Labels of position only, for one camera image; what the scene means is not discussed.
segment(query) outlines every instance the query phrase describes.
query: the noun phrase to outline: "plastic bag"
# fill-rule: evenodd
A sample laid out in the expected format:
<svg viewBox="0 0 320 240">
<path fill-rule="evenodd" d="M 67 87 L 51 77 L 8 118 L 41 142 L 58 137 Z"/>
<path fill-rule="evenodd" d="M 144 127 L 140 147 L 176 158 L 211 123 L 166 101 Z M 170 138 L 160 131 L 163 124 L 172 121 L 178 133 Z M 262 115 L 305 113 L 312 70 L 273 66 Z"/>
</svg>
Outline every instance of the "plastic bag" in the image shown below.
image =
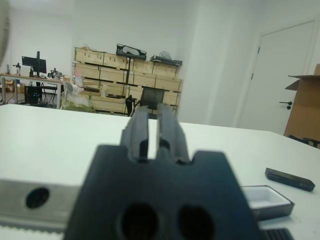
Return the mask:
<svg viewBox="0 0 320 240">
<path fill-rule="evenodd" d="M 159 57 L 172 60 L 170 53 L 167 51 L 160 52 Z"/>
<path fill-rule="evenodd" d="M 63 82 L 63 87 L 64 98 L 62 100 L 62 109 L 87 113 L 96 112 L 91 96 L 85 98 L 79 94 L 84 90 L 83 88 L 65 81 Z"/>
</svg>

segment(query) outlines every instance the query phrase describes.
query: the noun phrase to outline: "black box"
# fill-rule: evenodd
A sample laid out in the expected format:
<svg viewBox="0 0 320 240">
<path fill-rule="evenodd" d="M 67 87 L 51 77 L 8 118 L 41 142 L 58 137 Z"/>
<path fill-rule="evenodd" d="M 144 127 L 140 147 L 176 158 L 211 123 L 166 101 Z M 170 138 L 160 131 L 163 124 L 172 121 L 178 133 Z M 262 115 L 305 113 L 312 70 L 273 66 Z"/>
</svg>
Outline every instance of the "black box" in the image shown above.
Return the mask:
<svg viewBox="0 0 320 240">
<path fill-rule="evenodd" d="M 289 216 L 294 203 L 270 186 L 241 187 L 257 221 Z"/>
</svg>

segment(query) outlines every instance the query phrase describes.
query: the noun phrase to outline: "cardboard box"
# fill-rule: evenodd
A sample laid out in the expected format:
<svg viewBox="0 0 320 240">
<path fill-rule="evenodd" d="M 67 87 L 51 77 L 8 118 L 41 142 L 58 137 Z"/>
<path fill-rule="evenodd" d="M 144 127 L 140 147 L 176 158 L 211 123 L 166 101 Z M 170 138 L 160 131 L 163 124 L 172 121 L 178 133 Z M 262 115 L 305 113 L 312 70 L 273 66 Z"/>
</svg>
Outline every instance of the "cardboard box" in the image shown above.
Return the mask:
<svg viewBox="0 0 320 240">
<path fill-rule="evenodd" d="M 284 135 L 320 141 L 320 64 L 316 66 L 314 75 L 289 77 L 298 80 L 285 89 L 297 93 Z"/>
<path fill-rule="evenodd" d="M 13 80 L 5 80 L 5 92 L 14 92 L 15 82 Z"/>
<path fill-rule="evenodd" d="M 18 94 L 24 94 L 25 93 L 25 85 L 24 84 L 18 84 Z"/>
</svg>

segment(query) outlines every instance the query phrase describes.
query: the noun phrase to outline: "table surface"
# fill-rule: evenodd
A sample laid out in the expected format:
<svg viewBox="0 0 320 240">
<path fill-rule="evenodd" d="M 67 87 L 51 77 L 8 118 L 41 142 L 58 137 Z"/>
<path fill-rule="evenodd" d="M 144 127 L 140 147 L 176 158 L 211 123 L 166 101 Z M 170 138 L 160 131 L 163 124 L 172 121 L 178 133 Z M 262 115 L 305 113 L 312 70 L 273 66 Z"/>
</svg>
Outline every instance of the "table surface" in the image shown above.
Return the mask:
<svg viewBox="0 0 320 240">
<path fill-rule="evenodd" d="M 0 106 L 2 179 L 81 185 L 98 145 L 118 145 L 129 118 L 22 105 Z M 320 150 L 249 129 L 181 123 L 190 156 L 224 152 L 241 186 L 269 185 L 295 203 L 291 216 L 260 222 L 289 228 L 297 240 L 320 239 Z M 156 156 L 157 121 L 149 120 L 148 156 Z M 310 179 L 313 192 L 268 180 L 266 168 Z M 0 227 L 0 239 L 59 240 L 62 235 Z"/>
<path fill-rule="evenodd" d="M 38 82 L 47 82 L 47 83 L 53 83 L 53 84 L 63 84 L 62 81 L 56 80 L 53 78 L 18 76 L 18 75 L 14 75 L 14 74 L 6 74 L 6 73 L 1 73 L 1 77 L 23 79 L 23 80 L 30 80 L 30 81 L 38 81 Z"/>
</svg>

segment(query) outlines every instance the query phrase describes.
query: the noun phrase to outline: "office chair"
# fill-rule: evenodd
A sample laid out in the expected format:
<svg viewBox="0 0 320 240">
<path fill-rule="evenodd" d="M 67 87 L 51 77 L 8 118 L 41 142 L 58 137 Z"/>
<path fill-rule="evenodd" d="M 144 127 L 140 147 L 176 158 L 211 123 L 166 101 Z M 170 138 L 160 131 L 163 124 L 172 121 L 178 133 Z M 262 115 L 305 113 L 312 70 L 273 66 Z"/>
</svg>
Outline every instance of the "office chair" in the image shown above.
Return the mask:
<svg viewBox="0 0 320 240">
<path fill-rule="evenodd" d="M 148 109 L 157 110 L 158 104 L 163 103 L 164 96 L 165 91 L 162 89 L 157 89 L 153 87 L 143 87 L 140 101 L 137 101 L 137 99 L 133 98 L 132 95 L 125 99 L 128 117 L 132 116 L 135 113 L 138 104 L 140 104 L 141 107 L 147 106 Z M 157 115 L 149 113 L 149 119 L 157 119 Z"/>
<path fill-rule="evenodd" d="M 314 140 L 314 139 L 308 138 L 308 137 L 304 137 L 303 139 L 301 139 L 301 138 L 295 137 L 293 135 L 290 135 L 288 138 L 296 140 L 296 141 L 303 143 L 303 144 L 307 144 L 307 145 L 310 145 L 310 142 L 311 142 L 312 145 L 310 145 L 310 146 L 315 147 L 315 148 L 318 148 L 318 145 L 320 144 L 320 141 Z"/>
</svg>

